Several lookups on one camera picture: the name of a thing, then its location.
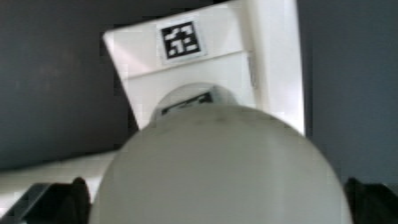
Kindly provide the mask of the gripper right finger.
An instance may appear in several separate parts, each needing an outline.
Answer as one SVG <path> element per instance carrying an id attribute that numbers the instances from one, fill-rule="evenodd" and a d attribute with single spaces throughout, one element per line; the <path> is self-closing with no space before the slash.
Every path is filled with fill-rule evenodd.
<path id="1" fill-rule="evenodd" d="M 353 224 L 398 224 L 398 195 L 380 183 L 345 183 Z"/>

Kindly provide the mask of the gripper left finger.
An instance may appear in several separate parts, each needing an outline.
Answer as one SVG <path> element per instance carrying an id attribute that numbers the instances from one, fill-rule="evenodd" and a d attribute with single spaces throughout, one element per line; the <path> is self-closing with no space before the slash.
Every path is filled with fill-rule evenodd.
<path id="1" fill-rule="evenodd" d="M 89 224 L 90 193 L 76 177 L 69 183 L 35 183 L 16 200 L 0 224 Z"/>

